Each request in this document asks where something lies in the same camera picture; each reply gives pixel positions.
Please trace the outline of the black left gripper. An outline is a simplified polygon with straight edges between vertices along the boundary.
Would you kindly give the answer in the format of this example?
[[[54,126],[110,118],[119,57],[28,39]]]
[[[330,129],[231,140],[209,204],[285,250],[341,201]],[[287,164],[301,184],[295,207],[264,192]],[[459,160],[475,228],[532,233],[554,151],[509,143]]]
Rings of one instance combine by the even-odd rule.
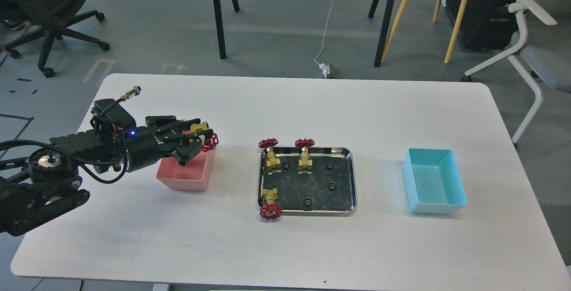
[[[175,116],[147,116],[145,126],[126,132],[127,172],[133,172],[155,164],[162,158],[174,157],[181,166],[187,165],[200,152],[214,150],[214,137],[205,143],[196,138],[185,138],[180,145],[177,137],[192,133],[193,125],[201,119],[177,120]]]

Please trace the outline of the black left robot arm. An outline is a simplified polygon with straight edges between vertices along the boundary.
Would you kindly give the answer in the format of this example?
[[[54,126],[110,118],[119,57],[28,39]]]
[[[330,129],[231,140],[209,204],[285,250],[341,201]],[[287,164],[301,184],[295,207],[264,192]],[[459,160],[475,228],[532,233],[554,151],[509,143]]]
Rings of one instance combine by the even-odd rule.
[[[80,168],[99,183],[111,184],[127,172],[167,157],[185,166],[200,152],[216,147],[217,134],[199,118],[147,116],[145,125],[137,126],[120,103],[140,92],[141,88],[134,86],[116,100],[96,100],[88,131],[53,137],[49,143],[1,143],[2,151],[37,146],[28,157],[1,162],[2,170],[20,169],[15,175],[1,178],[1,232],[21,236],[84,205],[90,192],[80,189]]]

